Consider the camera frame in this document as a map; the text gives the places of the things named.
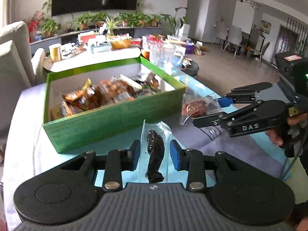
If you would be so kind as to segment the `person right hand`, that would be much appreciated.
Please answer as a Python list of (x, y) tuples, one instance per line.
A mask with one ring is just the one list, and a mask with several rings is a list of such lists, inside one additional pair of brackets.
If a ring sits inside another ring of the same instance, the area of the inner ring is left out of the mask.
[[(298, 114), (292, 117), (288, 117), (287, 118), (287, 123), (290, 126), (294, 126), (297, 124), (301, 124), (301, 125), (305, 125), (307, 122), (307, 113), (303, 113), (303, 114)], [(283, 139), (280, 136), (278, 129), (270, 129), (267, 130), (265, 132), (265, 134), (269, 137), (269, 139), (271, 140), (271, 142), (275, 145), (275, 146), (282, 146), (283, 145)]]

